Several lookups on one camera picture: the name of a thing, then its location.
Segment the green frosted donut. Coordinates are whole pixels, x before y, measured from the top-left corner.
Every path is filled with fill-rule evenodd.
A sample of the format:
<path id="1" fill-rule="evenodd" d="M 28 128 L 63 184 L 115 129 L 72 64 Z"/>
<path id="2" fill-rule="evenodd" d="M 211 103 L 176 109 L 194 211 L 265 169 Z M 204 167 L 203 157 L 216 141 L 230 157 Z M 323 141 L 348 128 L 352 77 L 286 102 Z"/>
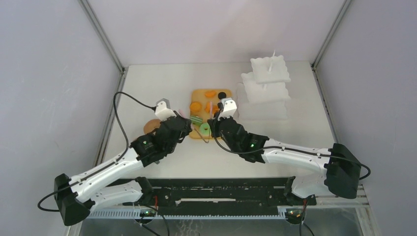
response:
<path id="1" fill-rule="evenodd" d="M 210 125 L 207 122 L 202 123 L 199 127 L 199 133 L 203 137 L 208 137 L 211 134 Z"/>

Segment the pink handled metal tongs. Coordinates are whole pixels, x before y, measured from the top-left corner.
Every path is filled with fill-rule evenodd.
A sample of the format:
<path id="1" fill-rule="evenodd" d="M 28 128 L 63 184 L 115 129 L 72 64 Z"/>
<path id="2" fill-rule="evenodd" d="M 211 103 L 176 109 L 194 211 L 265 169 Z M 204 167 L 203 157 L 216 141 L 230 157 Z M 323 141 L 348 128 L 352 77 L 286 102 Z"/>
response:
<path id="1" fill-rule="evenodd" d="M 202 103 L 201 101 L 198 101 L 198 102 L 200 102 L 200 103 L 202 104 L 202 106 L 203 106 L 203 109 L 202 109 L 200 112 L 198 112 L 198 113 L 191 113 L 191 112 L 190 112 L 189 116 L 187 117 L 187 116 L 186 116 L 185 111 L 184 111 L 184 110 L 182 110 L 182 109 L 180 109 L 180 110 L 179 110 L 179 114 L 180 114 L 183 118 L 189 118 L 189 119 L 190 119 L 190 116 L 191 116 L 191 115 L 201 117 L 202 112 L 205 112 L 205 107 L 206 107 L 206 105 L 203 105 L 203 103 Z M 211 113 L 211 111 L 210 111 L 210 113 L 206 113 L 206 114 L 209 114 L 208 118 L 212 118 L 212 113 Z M 190 133 L 190 137 L 191 137 L 191 136 L 192 136 L 192 134 L 194 133 L 194 135 L 197 135 L 197 136 L 198 136 L 198 138 L 199 138 L 199 139 L 201 139 L 204 143 L 208 144 L 208 143 L 210 142 L 211 134 L 210 134 L 208 137 L 203 137 L 203 136 L 199 133 L 199 127 L 196 127 L 196 126 L 194 126 L 194 125 L 192 125 L 192 124 L 191 124 L 191 128 L 192 128 L 192 131 L 191 131 L 191 133 Z"/>

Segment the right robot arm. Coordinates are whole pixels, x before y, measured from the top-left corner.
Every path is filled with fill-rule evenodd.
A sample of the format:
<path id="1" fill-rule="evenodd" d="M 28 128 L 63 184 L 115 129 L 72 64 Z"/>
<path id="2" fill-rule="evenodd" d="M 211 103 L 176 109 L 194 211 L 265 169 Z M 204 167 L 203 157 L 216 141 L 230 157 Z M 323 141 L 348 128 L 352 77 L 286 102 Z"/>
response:
<path id="1" fill-rule="evenodd" d="M 349 149 L 339 143 L 331 148 L 308 148 L 285 144 L 263 135 L 247 132 L 233 118 L 208 119 L 214 139 L 222 139 L 222 149 L 237 154 L 245 161 L 264 164 L 286 164 L 312 171 L 311 175 L 294 177 L 284 191 L 286 202 L 298 204 L 311 195 L 329 192 L 337 197 L 357 196 L 363 168 Z"/>

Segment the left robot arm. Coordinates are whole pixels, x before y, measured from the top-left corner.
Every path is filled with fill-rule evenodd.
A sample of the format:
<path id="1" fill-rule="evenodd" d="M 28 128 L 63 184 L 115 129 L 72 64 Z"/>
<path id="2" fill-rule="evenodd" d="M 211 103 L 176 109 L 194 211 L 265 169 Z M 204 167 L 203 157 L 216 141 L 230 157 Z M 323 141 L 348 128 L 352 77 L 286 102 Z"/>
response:
<path id="1" fill-rule="evenodd" d="M 145 177 L 119 185 L 113 185 L 113 182 L 163 159 L 191 131 L 190 119 L 170 117 L 152 133 L 134 140 L 127 151 L 93 169 L 72 177 L 65 174 L 57 176 L 54 199 L 64 225 L 75 225 L 100 208 L 136 201 L 142 205 L 150 204 L 154 192 Z"/>

